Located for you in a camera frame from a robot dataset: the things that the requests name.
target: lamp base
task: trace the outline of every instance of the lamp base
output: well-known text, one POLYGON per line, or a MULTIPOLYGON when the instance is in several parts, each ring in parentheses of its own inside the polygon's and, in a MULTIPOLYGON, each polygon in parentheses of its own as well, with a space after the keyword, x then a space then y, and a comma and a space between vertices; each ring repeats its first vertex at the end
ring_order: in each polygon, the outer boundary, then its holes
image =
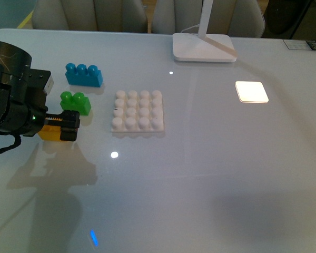
POLYGON ((173 54, 177 61, 187 62, 235 62, 236 51, 231 38, 224 34, 173 34, 173 54))

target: robotic arm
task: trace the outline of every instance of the robotic arm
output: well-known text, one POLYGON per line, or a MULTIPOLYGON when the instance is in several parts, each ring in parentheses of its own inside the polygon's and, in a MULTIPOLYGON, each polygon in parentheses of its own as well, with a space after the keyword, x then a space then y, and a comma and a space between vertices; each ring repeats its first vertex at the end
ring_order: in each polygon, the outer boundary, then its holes
POLYGON ((50 71, 31 69, 31 56, 22 49, 0 42, 0 135, 12 135, 14 143, 0 153, 20 145, 21 137, 32 137, 46 125, 61 127, 60 139, 75 141, 80 114, 67 111, 47 114, 46 96, 53 80, 50 71))

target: green block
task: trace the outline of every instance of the green block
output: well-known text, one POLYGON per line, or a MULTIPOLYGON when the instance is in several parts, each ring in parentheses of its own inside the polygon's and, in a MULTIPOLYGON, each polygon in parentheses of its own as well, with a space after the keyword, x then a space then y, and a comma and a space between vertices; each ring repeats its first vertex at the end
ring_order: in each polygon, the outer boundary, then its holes
POLYGON ((62 92, 60 105, 62 110, 78 111, 80 115, 89 115, 91 109, 89 98, 82 92, 77 92, 73 96, 70 91, 62 92))

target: toy building block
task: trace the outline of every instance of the toy building block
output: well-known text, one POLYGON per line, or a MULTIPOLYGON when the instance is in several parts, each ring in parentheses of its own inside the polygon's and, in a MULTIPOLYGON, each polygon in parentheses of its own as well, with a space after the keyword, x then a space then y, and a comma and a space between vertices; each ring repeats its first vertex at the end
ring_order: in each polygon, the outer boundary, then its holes
POLYGON ((160 91, 116 92, 113 133, 163 132, 163 98, 160 91))
POLYGON ((54 125, 44 125, 43 128, 37 133, 38 136, 44 141, 61 141, 61 127, 54 125))
POLYGON ((77 67, 73 63, 68 63, 65 67, 68 83, 71 85, 101 87, 103 77, 101 71, 95 65, 86 68, 86 65, 80 64, 77 67))
POLYGON ((70 91, 62 92, 60 105, 63 110, 78 111, 80 115, 89 115, 91 109, 89 98, 82 92, 77 92, 73 96, 70 91))

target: white lego plate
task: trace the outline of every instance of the white lego plate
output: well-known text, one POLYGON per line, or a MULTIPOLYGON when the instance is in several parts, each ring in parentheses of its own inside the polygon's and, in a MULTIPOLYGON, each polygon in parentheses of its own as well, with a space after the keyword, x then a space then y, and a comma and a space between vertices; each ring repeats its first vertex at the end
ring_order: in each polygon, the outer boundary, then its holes
POLYGON ((111 131, 114 133, 163 132, 163 98, 160 91, 116 92, 111 131))

